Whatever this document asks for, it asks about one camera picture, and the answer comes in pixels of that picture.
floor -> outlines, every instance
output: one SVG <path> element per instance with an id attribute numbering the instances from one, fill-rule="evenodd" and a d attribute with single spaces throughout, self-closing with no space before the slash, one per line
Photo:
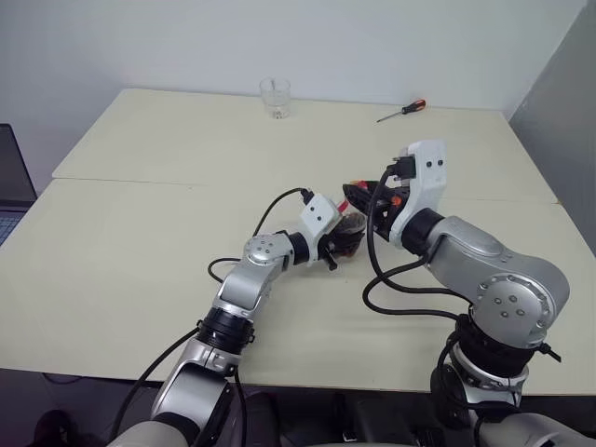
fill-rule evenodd
<path id="1" fill-rule="evenodd" d="M 39 416 L 53 409 L 70 414 L 79 432 L 89 434 L 96 441 L 94 445 L 105 445 L 117 408 L 129 387 L 127 382 L 107 379 L 44 376 L 40 372 L 0 369 L 0 414 L 3 414 L 0 417 L 0 445 L 23 447 L 29 444 Z M 138 393 L 129 407 L 123 428 L 148 417 L 156 393 L 156 387 L 147 387 Z M 275 402 L 283 447 L 341 441 L 341 429 L 337 426 L 334 410 L 339 395 L 366 409 L 382 400 L 386 410 L 380 417 L 384 417 L 386 425 L 393 430 L 399 425 L 395 421 L 406 416 L 420 427 L 442 431 L 443 445 L 471 445 L 468 432 L 440 429 L 429 397 L 422 393 L 246 386 L 245 394 L 250 396 L 249 400 L 261 395 Z M 529 397 L 524 398 L 522 407 L 526 411 L 545 413 L 584 433 L 596 433 L 596 398 Z M 250 420 L 255 421 L 258 412 L 258 408 L 255 410 L 250 406 Z M 235 436 L 234 431 L 237 432 L 237 415 L 235 402 L 219 445 L 233 445 L 231 439 Z M 379 417 L 375 416 L 373 421 L 378 423 Z"/>

laptop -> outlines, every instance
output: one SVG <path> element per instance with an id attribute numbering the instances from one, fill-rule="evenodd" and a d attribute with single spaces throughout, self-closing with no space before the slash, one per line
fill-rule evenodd
<path id="1" fill-rule="evenodd" d="M 9 124 L 0 124 L 0 245 L 37 199 Z"/>

laptop keyboard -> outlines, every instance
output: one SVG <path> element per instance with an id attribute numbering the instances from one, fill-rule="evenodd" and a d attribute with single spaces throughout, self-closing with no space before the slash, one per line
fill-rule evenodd
<path id="1" fill-rule="evenodd" d="M 10 232 L 17 226 L 22 216 L 2 217 L 0 216 L 0 245 L 7 240 Z"/>

white table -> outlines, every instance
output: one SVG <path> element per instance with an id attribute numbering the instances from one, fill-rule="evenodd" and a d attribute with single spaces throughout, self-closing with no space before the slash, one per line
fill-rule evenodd
<path id="1" fill-rule="evenodd" d="M 428 108 L 377 124 L 395 107 L 291 105 L 289 118 L 273 120 L 259 98 L 126 89 L 54 177 L 261 185 L 270 196 L 306 186 L 332 194 L 329 184 L 378 179 L 411 142 L 442 138 L 445 197 L 556 202 L 499 112 Z"/>
<path id="2" fill-rule="evenodd" d="M 0 247 L 0 367 L 136 378 L 210 307 L 209 260 L 238 255 L 273 195 L 233 183 L 196 186 L 55 180 Z M 339 187 L 323 184 L 339 199 Z M 264 230 L 287 228 L 298 197 L 282 202 Z M 528 393 L 595 393 L 596 262 L 558 205 L 446 198 L 457 214 L 516 251 L 545 257 L 572 297 L 549 332 L 559 365 L 535 356 Z M 379 240 L 382 265 L 412 260 Z M 335 272 L 296 267 L 276 282 L 241 365 L 247 383 L 428 390 L 450 320 L 392 318 L 369 311 L 360 291 L 372 276 L 366 249 Z M 435 285 L 424 271 L 404 278 Z M 379 288 L 381 305 L 464 311 L 455 297 L 411 297 Z M 163 379 L 176 356 L 154 374 Z"/>

